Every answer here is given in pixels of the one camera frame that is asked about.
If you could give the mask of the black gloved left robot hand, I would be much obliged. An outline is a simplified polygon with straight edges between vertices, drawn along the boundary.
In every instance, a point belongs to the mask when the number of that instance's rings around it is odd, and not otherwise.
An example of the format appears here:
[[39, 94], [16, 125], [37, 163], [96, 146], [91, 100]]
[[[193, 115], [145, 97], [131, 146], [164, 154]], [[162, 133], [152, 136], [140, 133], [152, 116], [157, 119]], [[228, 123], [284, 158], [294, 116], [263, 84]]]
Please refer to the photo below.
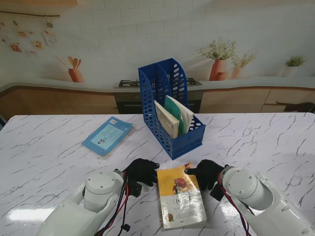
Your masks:
[[159, 163], [138, 158], [124, 169], [124, 173], [129, 180], [141, 182], [152, 187], [158, 182], [157, 169], [159, 167]]

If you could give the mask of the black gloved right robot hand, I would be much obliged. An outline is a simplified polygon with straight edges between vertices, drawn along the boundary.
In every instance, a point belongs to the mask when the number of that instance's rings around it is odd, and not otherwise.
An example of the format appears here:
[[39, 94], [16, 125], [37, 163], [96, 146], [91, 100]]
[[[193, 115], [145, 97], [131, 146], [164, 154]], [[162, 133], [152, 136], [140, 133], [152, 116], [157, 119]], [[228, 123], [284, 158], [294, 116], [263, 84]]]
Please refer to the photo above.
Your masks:
[[187, 175], [194, 175], [196, 177], [199, 189], [204, 191], [206, 189], [213, 189], [217, 182], [218, 174], [224, 169], [224, 167], [215, 163], [212, 160], [202, 160], [196, 168], [185, 169], [184, 172]]

